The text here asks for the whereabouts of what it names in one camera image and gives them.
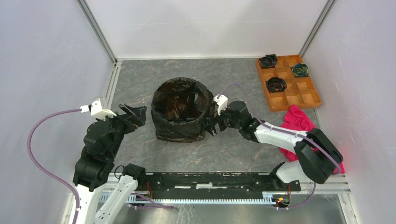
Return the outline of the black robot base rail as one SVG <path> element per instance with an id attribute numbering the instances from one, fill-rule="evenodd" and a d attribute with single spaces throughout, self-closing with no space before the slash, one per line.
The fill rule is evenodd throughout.
<path id="1" fill-rule="evenodd" d="M 153 172 L 128 164 L 123 167 L 120 179 L 125 174 L 137 177 L 137 193 L 151 200 L 253 200 L 263 199 L 264 193 L 289 194 L 301 190 L 300 182 L 283 183 L 274 173 L 230 172 Z"/>

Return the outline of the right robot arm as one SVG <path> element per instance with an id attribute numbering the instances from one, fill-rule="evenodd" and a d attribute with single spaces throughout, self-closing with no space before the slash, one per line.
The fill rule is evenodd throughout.
<path id="1" fill-rule="evenodd" d="M 206 130 L 212 135 L 217 133 L 215 125 L 221 131 L 237 129 L 248 141 L 283 148 L 297 156 L 295 161 L 280 163 L 271 171 L 269 183 L 275 190 L 304 178 L 323 184 L 329 176 L 341 171 L 343 156 L 320 129 L 307 132 L 274 126 L 253 117 L 245 102 L 229 103 L 223 95 L 211 103 Z"/>

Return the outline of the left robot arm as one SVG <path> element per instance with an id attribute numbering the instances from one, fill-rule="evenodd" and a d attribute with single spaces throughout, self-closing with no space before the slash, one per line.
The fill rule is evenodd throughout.
<path id="1" fill-rule="evenodd" d="M 73 217 L 74 224 L 113 223 L 131 193 L 147 184 L 145 168 L 128 164 L 123 168 L 113 193 L 97 209 L 121 142 L 125 135 L 146 123 L 146 106 L 120 104 L 119 108 L 123 114 L 106 109 L 99 100 L 81 107 L 82 112 L 89 112 L 96 120 L 87 128 L 83 139 L 85 145 L 75 165 L 73 183 L 79 195 L 75 197 L 78 214 Z"/>

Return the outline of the black plastic trash bag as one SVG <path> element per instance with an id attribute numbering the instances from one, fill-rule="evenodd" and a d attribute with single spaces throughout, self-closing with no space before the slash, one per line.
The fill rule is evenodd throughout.
<path id="1" fill-rule="evenodd" d="M 193 143 L 205 138 L 207 118 L 214 111 L 213 93 L 201 82 L 176 77 L 154 92 L 151 117 L 158 140 Z"/>

